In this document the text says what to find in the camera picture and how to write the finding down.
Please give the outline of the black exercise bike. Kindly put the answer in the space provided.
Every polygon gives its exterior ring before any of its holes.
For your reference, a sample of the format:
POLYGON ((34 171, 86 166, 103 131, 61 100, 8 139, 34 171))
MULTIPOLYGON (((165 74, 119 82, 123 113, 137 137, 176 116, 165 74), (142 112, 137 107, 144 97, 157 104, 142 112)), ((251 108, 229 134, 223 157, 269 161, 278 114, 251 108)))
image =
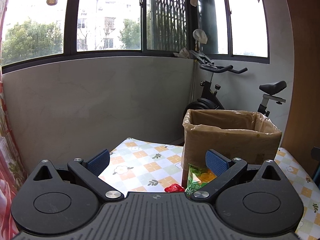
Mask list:
MULTIPOLYGON (((242 74, 248 71, 247 68, 242 68, 241 70, 234 70, 232 65, 226 67, 217 66, 207 55, 200 51, 191 50, 190 53, 195 57, 195 59, 200 64, 200 69, 211 72, 214 74, 222 74, 225 72, 231 72, 233 74, 242 74)), ((189 103, 185 110, 184 114, 187 113, 189 109, 192 110, 208 110, 208 109, 220 109, 224 110, 225 108, 217 98, 217 93, 220 90, 221 86, 216 84, 215 90, 211 90, 212 81, 201 81, 200 86, 202 87, 201 97, 196 101, 189 103)), ((283 91, 287 87, 285 81, 279 81, 275 83, 267 83, 260 85, 259 89, 263 92, 263 99, 258 107, 258 112, 268 117, 270 112, 267 110, 267 104, 270 100, 275 101, 277 104, 281 105, 286 102, 284 98, 276 96, 278 93, 283 91)))

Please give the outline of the red jelly cup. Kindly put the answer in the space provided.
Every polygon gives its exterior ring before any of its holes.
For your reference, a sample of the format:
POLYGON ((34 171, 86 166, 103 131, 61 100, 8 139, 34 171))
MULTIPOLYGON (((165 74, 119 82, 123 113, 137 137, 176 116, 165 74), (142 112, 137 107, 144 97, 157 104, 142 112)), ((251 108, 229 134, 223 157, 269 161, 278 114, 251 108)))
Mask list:
POLYGON ((166 187, 164 189, 164 191, 169 192, 169 193, 174 193, 174 192, 184 192, 185 189, 183 187, 181 187, 181 185, 174 183, 174 184, 170 185, 169 187, 166 187))

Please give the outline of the red floral curtain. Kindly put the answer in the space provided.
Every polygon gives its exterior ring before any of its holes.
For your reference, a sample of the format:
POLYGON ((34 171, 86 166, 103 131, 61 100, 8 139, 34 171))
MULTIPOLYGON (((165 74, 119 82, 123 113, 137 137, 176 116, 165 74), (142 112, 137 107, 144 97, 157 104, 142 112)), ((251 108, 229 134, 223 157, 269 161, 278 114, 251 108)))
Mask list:
POLYGON ((9 124, 1 83, 1 239, 12 239, 18 234, 11 215, 11 204, 26 178, 27 173, 9 124))

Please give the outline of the brown cardboard box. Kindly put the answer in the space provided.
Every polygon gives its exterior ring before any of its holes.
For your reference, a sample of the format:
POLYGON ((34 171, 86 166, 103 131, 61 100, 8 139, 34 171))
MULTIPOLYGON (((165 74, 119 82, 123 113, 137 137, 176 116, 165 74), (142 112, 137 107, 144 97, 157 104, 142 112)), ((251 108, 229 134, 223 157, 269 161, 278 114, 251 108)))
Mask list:
POLYGON ((182 125, 182 186, 187 185, 189 165, 205 167, 208 150, 260 165, 275 158, 282 136, 281 130, 258 112, 189 109, 182 125))

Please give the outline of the floral checkered bed sheet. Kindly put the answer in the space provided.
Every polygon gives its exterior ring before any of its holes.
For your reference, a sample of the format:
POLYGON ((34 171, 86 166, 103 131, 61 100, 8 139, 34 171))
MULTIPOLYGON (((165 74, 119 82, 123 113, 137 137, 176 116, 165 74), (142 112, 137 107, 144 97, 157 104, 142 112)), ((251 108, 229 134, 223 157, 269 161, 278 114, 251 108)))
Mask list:
MULTIPOLYGON (((181 183, 182 150, 181 146, 127 138, 110 152, 110 163, 99 178, 123 194, 129 191, 163 192, 166 187, 181 183)), ((304 205, 297 235, 301 239, 319 239, 319 188, 284 148, 278 149, 274 160, 304 205)))

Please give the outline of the brown wooden board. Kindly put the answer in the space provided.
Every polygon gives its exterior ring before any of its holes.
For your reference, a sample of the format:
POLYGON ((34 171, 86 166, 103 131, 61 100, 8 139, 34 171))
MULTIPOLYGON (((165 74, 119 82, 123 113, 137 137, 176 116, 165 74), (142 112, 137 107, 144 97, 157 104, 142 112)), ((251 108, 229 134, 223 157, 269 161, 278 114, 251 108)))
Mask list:
POLYGON ((291 106, 281 143, 309 174, 319 146, 319 0, 287 0, 294 45, 291 106))

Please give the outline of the green orange snack bag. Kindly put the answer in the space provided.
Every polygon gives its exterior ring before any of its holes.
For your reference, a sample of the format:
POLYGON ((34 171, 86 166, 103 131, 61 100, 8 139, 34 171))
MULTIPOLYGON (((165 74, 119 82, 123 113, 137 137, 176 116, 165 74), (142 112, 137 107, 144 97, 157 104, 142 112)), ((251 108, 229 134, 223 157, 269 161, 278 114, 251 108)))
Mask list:
POLYGON ((189 165, 187 187, 185 193, 190 196, 195 191, 207 185, 217 176, 209 168, 200 168, 194 165, 189 165))

